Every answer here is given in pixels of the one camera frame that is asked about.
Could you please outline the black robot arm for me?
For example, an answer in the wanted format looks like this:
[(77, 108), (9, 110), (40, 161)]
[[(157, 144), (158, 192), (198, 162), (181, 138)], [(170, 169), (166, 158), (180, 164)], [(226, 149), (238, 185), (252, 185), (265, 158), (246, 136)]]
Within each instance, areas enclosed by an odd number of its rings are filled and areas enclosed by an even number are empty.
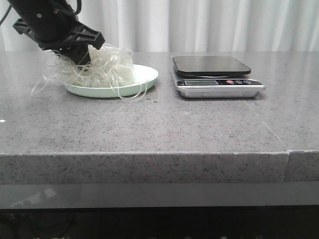
[(10, 0), (1, 23), (12, 8), (20, 16), (13, 25), (20, 35), (28, 36), (43, 51), (52, 50), (77, 65), (91, 62), (89, 45), (99, 50), (105, 42), (101, 32), (78, 20), (80, 0), (75, 10), (65, 0)]

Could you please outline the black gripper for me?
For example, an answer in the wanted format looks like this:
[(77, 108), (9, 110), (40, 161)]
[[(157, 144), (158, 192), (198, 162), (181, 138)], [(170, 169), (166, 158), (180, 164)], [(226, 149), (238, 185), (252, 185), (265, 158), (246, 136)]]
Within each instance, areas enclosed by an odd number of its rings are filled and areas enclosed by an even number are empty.
[(78, 21), (76, 11), (68, 4), (13, 4), (20, 18), (13, 24), (40, 48), (58, 49), (76, 65), (91, 61), (88, 45), (100, 49), (105, 42), (101, 32)]

